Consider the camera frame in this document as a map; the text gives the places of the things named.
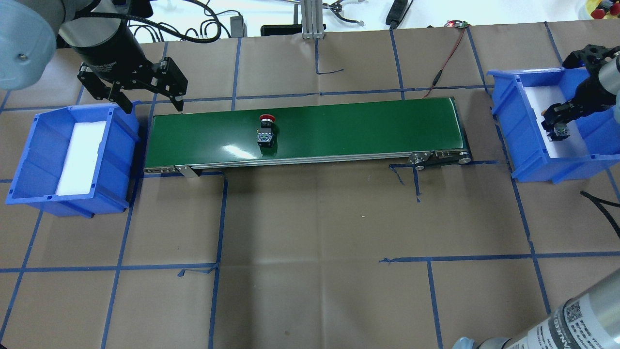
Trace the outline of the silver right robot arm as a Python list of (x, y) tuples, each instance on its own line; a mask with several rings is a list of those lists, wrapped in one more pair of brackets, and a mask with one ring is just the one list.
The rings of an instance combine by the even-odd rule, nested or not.
[[(520, 182), (587, 179), (619, 163), (619, 47), (587, 45), (560, 68), (492, 70), (493, 113)], [(531, 329), (456, 349), (617, 349), (619, 272)]]

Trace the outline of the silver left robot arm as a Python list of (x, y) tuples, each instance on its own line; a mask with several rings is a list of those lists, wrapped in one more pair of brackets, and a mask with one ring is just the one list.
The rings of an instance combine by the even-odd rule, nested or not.
[(82, 58), (77, 79), (97, 101), (130, 113), (125, 91), (145, 89), (183, 110), (186, 77), (172, 58), (151, 62), (128, 25), (153, 15), (150, 1), (3, 0), (0, 7), (2, 89), (33, 86), (65, 43)]

